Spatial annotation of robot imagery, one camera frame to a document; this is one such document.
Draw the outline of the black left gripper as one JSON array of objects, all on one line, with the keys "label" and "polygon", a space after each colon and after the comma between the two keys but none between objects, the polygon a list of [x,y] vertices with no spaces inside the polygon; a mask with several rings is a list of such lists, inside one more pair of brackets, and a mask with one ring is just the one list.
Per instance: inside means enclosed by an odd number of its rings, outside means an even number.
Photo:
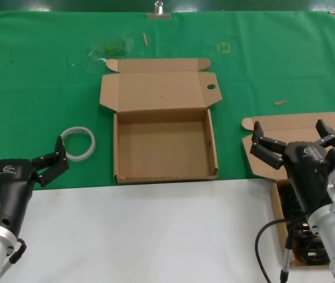
[{"label": "black left gripper", "polygon": [[0,226],[19,237],[35,182],[45,187],[69,169],[58,136],[54,152],[34,159],[0,160]]}]

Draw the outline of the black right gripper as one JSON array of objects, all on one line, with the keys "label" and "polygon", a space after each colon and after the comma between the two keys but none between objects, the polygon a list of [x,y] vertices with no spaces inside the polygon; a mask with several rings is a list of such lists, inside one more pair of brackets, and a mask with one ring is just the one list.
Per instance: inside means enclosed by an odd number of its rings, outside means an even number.
[{"label": "black right gripper", "polygon": [[278,170],[284,166],[301,209],[313,213],[328,204],[326,192],[328,167],[325,162],[327,147],[335,147],[335,131],[322,119],[316,123],[320,136],[317,141],[285,143],[264,136],[259,121],[254,123],[250,153]]}]

